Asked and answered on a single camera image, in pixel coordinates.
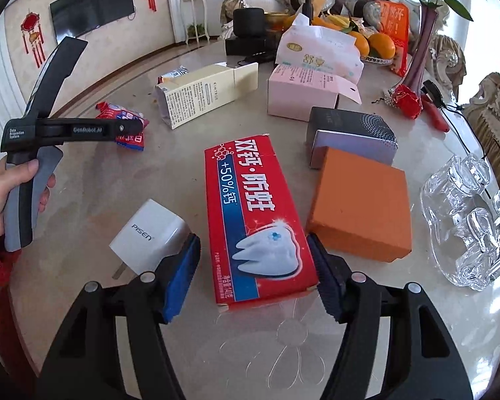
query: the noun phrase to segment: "molecule graphic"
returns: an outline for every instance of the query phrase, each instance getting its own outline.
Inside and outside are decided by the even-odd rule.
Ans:
[[[233,155],[233,152],[231,151],[231,147],[227,149],[224,147],[224,144],[221,144],[219,146],[219,148],[217,150],[215,150],[214,152],[215,152],[215,156],[211,156],[211,159],[216,158],[217,161],[224,161],[226,159],[226,156]]]

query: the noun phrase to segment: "pink vase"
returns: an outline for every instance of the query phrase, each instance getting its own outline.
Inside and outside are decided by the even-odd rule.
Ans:
[[[400,84],[403,84],[411,89],[420,97],[422,88],[422,78],[424,76],[424,68],[426,66],[426,58],[430,48],[431,37],[435,23],[439,17],[439,13],[428,6],[421,6],[421,26],[419,45],[409,66],[409,70]]]

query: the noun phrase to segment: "wall-mounted television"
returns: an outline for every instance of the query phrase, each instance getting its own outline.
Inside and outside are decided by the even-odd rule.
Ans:
[[[78,37],[134,13],[133,0],[57,0],[50,4],[55,37]]]

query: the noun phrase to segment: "table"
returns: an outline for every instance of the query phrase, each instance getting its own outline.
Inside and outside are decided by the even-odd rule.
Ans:
[[[167,349],[189,400],[318,399],[339,350],[344,327],[311,295],[265,308],[219,314],[214,302],[208,250],[204,150],[223,141],[270,134],[302,222],[310,209],[318,172],[305,158],[304,122],[268,116],[267,79],[272,64],[259,69],[259,89],[176,130],[162,121],[152,87],[160,73],[184,65],[190,70],[225,61],[222,42],[159,66],[104,100],[129,106],[150,119],[144,152],[113,143],[73,143],[64,147],[57,186],[39,218],[34,242],[24,250],[11,281],[14,311],[36,366],[83,285],[124,284],[133,273],[112,279],[120,260],[109,243],[148,198],[184,218],[200,236],[203,255],[182,313],[162,328]],[[428,227],[419,209],[420,187],[454,153],[464,154],[452,132],[431,129],[425,116],[407,120],[383,102],[382,89],[398,82],[386,68],[367,64],[359,82],[363,110],[381,115],[395,132],[396,168],[406,172],[413,222],[413,251],[391,264],[342,254],[352,270],[379,284],[420,283],[439,310],[463,358],[475,397],[487,388],[500,359],[500,278],[481,293],[458,288],[428,257]],[[83,117],[96,114],[86,110]],[[479,144],[466,123],[452,116],[465,143]],[[489,188],[496,192],[493,183]],[[118,322],[120,359],[128,392],[137,394],[126,347],[125,324]],[[379,392],[387,355],[389,323],[383,320],[369,395]]]
[[[183,17],[183,10],[181,10],[181,5],[185,1],[190,1],[191,2],[191,13],[192,13],[192,25],[195,28],[195,37],[196,37],[196,43],[200,45],[200,38],[201,37],[206,37],[207,38],[207,43],[209,43],[209,33],[207,32],[207,3],[206,0],[202,0],[202,3],[204,4],[204,34],[198,34],[198,28],[196,24],[196,11],[195,11],[195,0],[180,0],[180,13],[182,17],[182,23],[183,23],[183,28],[185,29],[185,43],[188,45],[189,44],[189,31],[187,29],[187,25],[185,24],[185,19]]]

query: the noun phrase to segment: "white plant stand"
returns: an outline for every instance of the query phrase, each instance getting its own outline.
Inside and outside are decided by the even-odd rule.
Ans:
[[[191,37],[189,37],[189,32],[188,32],[187,25],[185,24],[185,19],[183,16],[183,10],[181,9],[182,4],[184,2],[187,2],[187,1],[191,2],[192,23],[195,27],[196,43],[198,45],[200,45],[200,38],[201,37],[206,37],[207,43],[209,43],[209,33],[207,32],[207,2],[206,2],[206,0],[202,0],[202,3],[204,5],[204,34],[198,34],[197,21],[196,21],[196,11],[195,11],[195,0],[180,0],[180,14],[182,17],[183,28],[185,30],[185,43],[188,45],[189,39],[192,39]]]

